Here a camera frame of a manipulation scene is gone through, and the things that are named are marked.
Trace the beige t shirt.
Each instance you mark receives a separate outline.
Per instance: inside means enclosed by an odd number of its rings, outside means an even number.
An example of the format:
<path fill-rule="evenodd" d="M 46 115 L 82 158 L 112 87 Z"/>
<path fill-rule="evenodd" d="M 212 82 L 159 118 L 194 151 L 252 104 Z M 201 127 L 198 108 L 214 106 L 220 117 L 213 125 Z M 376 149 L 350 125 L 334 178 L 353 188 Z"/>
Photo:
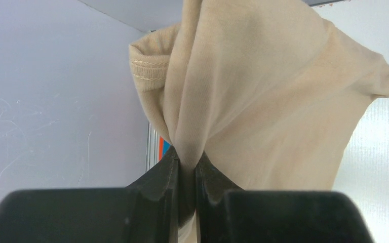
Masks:
<path fill-rule="evenodd" d="M 302 1 L 184 1 L 180 24 L 129 45 L 153 128 L 180 161 L 179 242 L 196 242 L 203 154 L 248 190 L 331 190 L 384 57 Z"/>

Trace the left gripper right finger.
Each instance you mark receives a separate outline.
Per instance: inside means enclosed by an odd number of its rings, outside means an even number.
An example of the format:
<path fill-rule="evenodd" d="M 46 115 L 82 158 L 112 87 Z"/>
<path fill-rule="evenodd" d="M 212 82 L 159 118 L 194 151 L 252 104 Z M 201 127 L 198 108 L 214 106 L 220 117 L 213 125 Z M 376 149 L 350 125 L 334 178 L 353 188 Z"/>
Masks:
<path fill-rule="evenodd" d="M 206 154 L 195 174 L 198 242 L 373 241 L 343 193 L 243 190 Z"/>

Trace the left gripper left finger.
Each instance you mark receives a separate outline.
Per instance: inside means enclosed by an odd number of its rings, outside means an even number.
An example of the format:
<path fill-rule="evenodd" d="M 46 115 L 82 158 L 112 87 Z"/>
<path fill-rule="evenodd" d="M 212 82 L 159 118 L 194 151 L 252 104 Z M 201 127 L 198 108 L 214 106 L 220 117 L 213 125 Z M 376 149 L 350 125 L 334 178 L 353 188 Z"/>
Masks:
<path fill-rule="evenodd" d="M 177 242 L 179 158 L 127 187 L 18 190 L 0 202 L 0 242 Z"/>

